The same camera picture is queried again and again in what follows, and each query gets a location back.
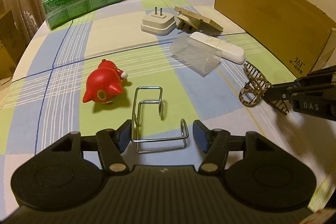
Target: tablecloth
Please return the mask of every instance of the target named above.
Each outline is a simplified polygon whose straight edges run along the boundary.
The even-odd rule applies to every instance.
[[[179,121],[191,124],[200,119],[209,128],[223,128],[233,135],[257,131],[308,165],[317,178],[310,208],[322,208],[334,190],[336,164],[335,123],[292,111],[283,116],[262,102],[246,108],[238,92],[245,84],[242,65],[222,59],[202,77],[172,57],[170,43],[180,35],[173,30],[165,37],[142,32],[144,15],[175,6],[201,13],[224,27],[210,33],[246,51],[247,60],[259,68],[271,83],[294,80],[294,76],[258,41],[214,10],[214,0],[125,0],[91,12],[49,31],[43,23],[24,53],[13,77],[10,94],[0,112],[0,219],[17,208],[10,179],[15,169],[70,131],[93,135],[104,128],[118,128],[131,118],[134,91],[138,86],[161,86],[165,118],[157,106],[142,109],[143,137],[177,136]],[[128,72],[124,94],[109,105],[82,103],[85,82],[102,59],[111,60]],[[141,98],[155,99],[144,91]],[[144,154],[130,144],[123,153],[131,167],[145,165],[194,165],[203,154],[190,134],[184,150]],[[179,145],[172,142],[164,145]],[[97,153],[84,157],[99,166]],[[228,165],[242,158],[230,152]]]

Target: power plug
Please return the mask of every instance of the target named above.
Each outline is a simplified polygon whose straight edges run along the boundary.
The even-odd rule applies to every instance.
[[[176,27],[176,21],[173,14],[162,12],[158,13],[158,8],[142,19],[141,30],[151,34],[164,36],[169,34]]]

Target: ribbed black surface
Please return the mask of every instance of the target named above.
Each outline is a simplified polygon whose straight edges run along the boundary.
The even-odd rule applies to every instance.
[[[266,213],[234,200],[216,177],[193,166],[136,166],[129,175],[111,177],[91,201],[63,212],[21,207],[4,224],[297,224],[307,208]]]

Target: brown box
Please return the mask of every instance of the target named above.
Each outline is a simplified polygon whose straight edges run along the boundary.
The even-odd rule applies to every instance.
[[[296,77],[321,69],[336,46],[336,23],[306,0],[215,0]]]
[[[26,46],[14,24],[12,11],[0,15],[0,79],[11,77]]]

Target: red toy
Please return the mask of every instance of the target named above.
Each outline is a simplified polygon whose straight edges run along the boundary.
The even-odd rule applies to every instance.
[[[113,102],[122,94],[121,82],[127,76],[127,72],[118,69],[113,62],[103,59],[98,68],[91,72],[86,80],[83,103],[89,101],[96,103]]]

